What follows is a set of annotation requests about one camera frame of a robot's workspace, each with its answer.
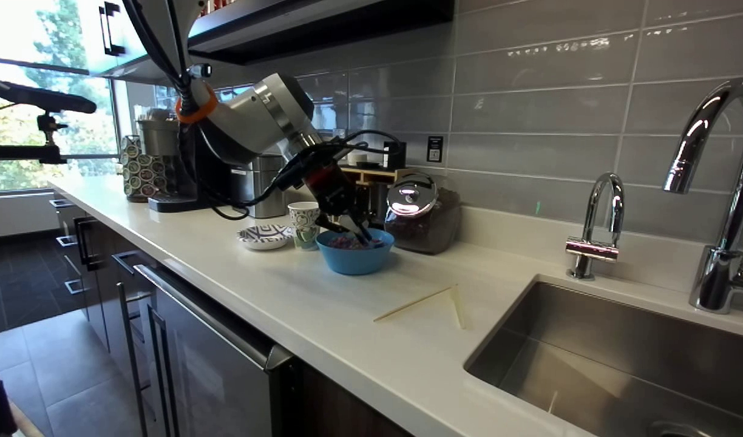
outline stainless steel sink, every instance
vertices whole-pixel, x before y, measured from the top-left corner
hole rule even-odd
[[[606,437],[743,437],[743,337],[533,281],[474,377]]]

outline chrome faucet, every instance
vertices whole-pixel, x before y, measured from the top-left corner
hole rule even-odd
[[[605,186],[612,185],[612,198],[610,198],[610,234],[612,242],[593,242],[593,229],[594,229],[594,209],[599,202],[599,195]],[[593,260],[614,263],[618,257],[618,234],[621,234],[621,215],[624,215],[624,185],[614,172],[605,172],[594,179],[590,197],[588,197],[588,212],[582,223],[582,239],[567,239],[566,252],[572,256],[572,266],[567,269],[571,276],[578,279],[593,279]]]
[[[689,117],[679,149],[671,162],[663,190],[682,195],[689,190],[700,156],[706,145],[709,132],[718,114],[737,99],[743,104],[743,78],[723,82],[712,93]],[[743,288],[743,252],[735,249],[743,229],[743,167],[735,195],[716,245],[709,245],[701,257],[696,283],[691,288],[691,305],[706,311],[725,311],[734,288]]]

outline cup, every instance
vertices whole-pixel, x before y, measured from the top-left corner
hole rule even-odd
[[[315,248],[321,234],[315,225],[315,218],[321,215],[319,202],[292,202],[289,212],[293,215],[295,245],[306,249]]]

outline plate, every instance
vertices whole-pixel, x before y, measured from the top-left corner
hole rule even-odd
[[[251,225],[241,230],[241,241],[248,249],[277,249],[292,241],[283,225]]]

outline kitchen counter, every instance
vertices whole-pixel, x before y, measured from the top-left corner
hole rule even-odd
[[[53,186],[413,434],[590,434],[463,372],[533,279],[743,336],[741,311],[712,316],[686,305],[701,248],[694,242],[624,236],[626,256],[612,279],[576,281],[564,241],[578,225],[465,209],[463,239],[447,252],[393,249],[390,269],[340,276],[312,249],[246,249],[237,230],[253,222],[130,203],[117,177]]]

